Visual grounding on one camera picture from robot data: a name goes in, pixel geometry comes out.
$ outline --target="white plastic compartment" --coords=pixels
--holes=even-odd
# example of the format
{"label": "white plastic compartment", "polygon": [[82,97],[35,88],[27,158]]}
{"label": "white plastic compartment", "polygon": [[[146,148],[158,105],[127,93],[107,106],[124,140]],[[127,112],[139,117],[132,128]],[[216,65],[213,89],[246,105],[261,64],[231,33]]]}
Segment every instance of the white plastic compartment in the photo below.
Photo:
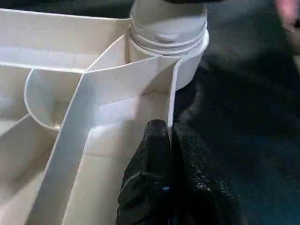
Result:
{"label": "white plastic compartment", "polygon": [[23,90],[29,71],[0,65],[0,135],[27,114]]}
{"label": "white plastic compartment", "polygon": [[85,73],[27,224],[113,225],[123,172],[147,122],[163,119],[170,130],[177,75],[199,58],[180,60],[169,79],[159,57]]}
{"label": "white plastic compartment", "polygon": [[0,9],[0,21],[0,62],[80,72],[129,26],[128,19],[9,9]]}
{"label": "white plastic compartment", "polygon": [[134,43],[129,20],[6,9],[0,20],[0,225],[113,225],[144,128],[163,119],[171,132],[208,33],[163,57]]}
{"label": "white plastic compartment", "polygon": [[1,225],[26,222],[54,140],[29,115],[0,136]]}
{"label": "white plastic compartment", "polygon": [[29,115],[30,69],[0,66],[0,224],[23,225],[38,193],[53,136]]}
{"label": "white plastic compartment", "polygon": [[24,90],[26,108],[41,126],[59,131],[81,74],[31,70]]}

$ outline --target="dark fabric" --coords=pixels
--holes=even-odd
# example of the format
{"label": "dark fabric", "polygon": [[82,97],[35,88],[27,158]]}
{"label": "dark fabric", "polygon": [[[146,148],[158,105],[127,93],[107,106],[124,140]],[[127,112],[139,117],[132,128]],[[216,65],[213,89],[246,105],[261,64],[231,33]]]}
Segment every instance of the dark fabric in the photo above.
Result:
{"label": "dark fabric", "polygon": [[300,224],[300,82],[271,0],[208,4],[210,46],[175,121],[218,161],[251,225]]}
{"label": "dark fabric", "polygon": [[227,174],[199,133],[174,125],[177,221],[182,225],[240,225],[239,203]]}
{"label": "dark fabric", "polygon": [[167,225],[173,160],[166,124],[153,120],[127,166],[119,196],[116,225]]}

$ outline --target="white plastic tray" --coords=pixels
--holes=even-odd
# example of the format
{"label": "white plastic tray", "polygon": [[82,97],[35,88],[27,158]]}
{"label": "white plastic tray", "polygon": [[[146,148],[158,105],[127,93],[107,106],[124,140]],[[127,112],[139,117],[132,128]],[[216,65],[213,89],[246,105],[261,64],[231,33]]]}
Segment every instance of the white plastic tray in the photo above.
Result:
{"label": "white plastic tray", "polygon": [[146,53],[129,20],[0,9],[0,225],[113,225],[123,172],[201,48]]}

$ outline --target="white plastic part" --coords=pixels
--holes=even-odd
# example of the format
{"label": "white plastic part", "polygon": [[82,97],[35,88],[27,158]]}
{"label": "white plastic part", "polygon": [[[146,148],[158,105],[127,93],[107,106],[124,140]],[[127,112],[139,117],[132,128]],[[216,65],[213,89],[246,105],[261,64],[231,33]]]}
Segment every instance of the white plastic part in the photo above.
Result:
{"label": "white plastic part", "polygon": [[204,4],[137,0],[130,19],[132,37],[139,46],[156,54],[178,56],[202,44],[207,9]]}
{"label": "white plastic part", "polygon": [[[175,91],[207,30],[163,56],[132,38],[128,19],[0,9],[0,20],[0,224],[113,225],[123,171],[147,122],[163,119],[172,135]],[[181,44],[196,33],[183,28]],[[155,38],[173,51],[169,34]]]}
{"label": "white plastic part", "polygon": [[53,137],[29,115],[0,136],[1,225],[25,223],[53,143]]}
{"label": "white plastic part", "polygon": [[0,135],[27,114],[23,90],[29,69],[0,66]]}
{"label": "white plastic part", "polygon": [[129,26],[128,19],[0,9],[0,62],[84,71]]}
{"label": "white plastic part", "polygon": [[33,119],[59,131],[81,74],[33,69],[26,81],[24,101]]}

